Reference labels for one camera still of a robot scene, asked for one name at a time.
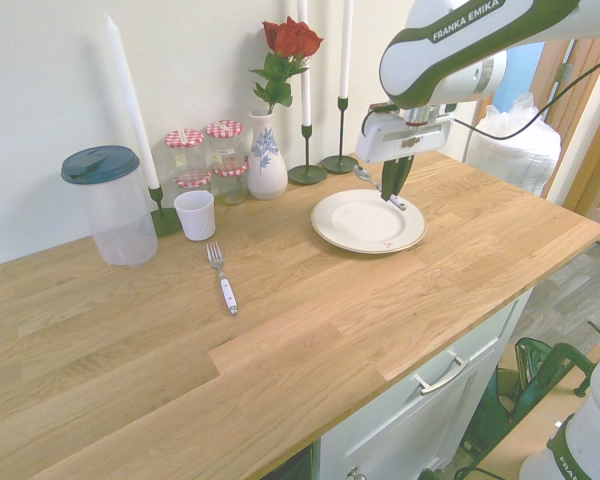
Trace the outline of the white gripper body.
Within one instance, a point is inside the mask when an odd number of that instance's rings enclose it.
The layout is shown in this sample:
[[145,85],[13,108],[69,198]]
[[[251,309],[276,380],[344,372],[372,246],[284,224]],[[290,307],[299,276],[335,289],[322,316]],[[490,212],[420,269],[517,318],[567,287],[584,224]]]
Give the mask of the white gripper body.
[[452,123],[453,117],[444,114],[424,126],[411,127],[395,112],[372,113],[361,129],[355,154],[374,164],[439,150],[448,140]]

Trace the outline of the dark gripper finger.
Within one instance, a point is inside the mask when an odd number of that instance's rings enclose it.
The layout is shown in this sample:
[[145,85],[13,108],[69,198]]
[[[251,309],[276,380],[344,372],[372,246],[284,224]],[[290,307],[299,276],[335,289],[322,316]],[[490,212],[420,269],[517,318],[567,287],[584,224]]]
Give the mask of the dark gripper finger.
[[412,165],[414,161],[414,156],[410,155],[407,157],[402,157],[396,161],[394,182],[393,182],[393,194],[398,195],[404,183],[406,182],[409,173],[411,171]]
[[383,165],[381,198],[385,201],[389,201],[390,198],[396,194],[396,181],[399,179],[399,166],[400,162],[398,160],[386,161]]

